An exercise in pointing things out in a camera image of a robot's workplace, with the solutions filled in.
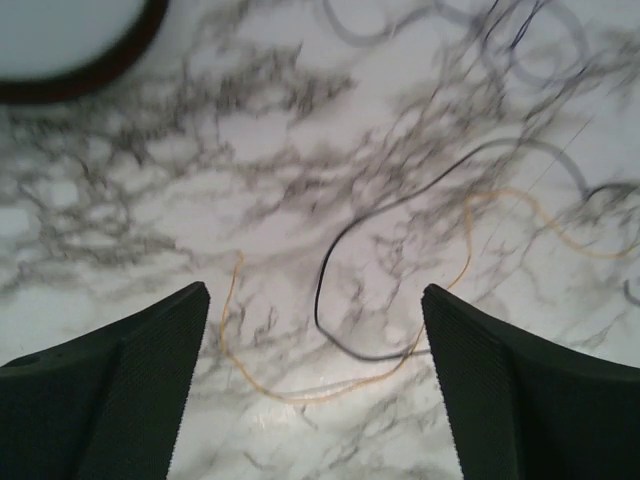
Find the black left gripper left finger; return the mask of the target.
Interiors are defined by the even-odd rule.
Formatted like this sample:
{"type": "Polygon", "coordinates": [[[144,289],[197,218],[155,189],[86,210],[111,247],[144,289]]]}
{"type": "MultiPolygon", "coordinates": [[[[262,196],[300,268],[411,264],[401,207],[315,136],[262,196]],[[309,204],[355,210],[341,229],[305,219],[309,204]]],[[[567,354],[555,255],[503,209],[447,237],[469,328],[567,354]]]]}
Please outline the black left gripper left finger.
{"type": "Polygon", "coordinates": [[[3,365],[2,478],[166,478],[208,309],[194,282],[3,365]]]}

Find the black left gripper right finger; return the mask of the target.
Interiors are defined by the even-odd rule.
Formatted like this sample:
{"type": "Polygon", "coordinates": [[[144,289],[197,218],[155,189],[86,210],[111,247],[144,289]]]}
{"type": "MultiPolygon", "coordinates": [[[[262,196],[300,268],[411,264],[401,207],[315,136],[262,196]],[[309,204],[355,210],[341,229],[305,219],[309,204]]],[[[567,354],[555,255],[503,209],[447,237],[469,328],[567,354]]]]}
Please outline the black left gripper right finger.
{"type": "Polygon", "coordinates": [[[638,369],[550,342],[436,284],[422,312],[464,478],[638,478],[638,369]]]}

